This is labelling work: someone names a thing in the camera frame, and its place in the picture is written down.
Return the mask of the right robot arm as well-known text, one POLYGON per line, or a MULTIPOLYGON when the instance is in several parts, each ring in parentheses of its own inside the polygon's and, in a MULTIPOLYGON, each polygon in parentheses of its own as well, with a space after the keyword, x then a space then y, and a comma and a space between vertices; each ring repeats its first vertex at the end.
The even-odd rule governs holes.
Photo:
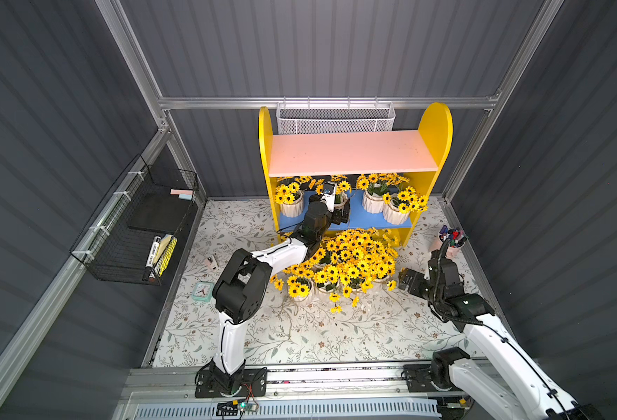
POLYGON ((399 288, 427 301, 441 322, 453 324, 502 380, 492 379, 466 350, 454 346, 435 352, 425 374, 406 371, 408 388, 429 383, 439 391, 460 389, 495 419, 602 418, 595 406, 579 404, 527 355, 482 296, 465 292, 457 266, 447 256, 456 234, 450 229, 441 235, 426 275, 403 269, 399 288))

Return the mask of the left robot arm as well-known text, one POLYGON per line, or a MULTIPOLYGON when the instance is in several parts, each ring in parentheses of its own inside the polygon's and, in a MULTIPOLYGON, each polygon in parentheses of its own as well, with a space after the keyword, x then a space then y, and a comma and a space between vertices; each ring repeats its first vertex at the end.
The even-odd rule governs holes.
POLYGON ((329 230, 334 207, 313 201, 302 222, 279 245, 256 252, 236 250, 212 289, 218 312, 217 351, 195 377, 195 397, 237 397, 266 393, 267 369, 245 366, 247 324, 259 311, 271 277, 302 264, 319 250, 329 230))

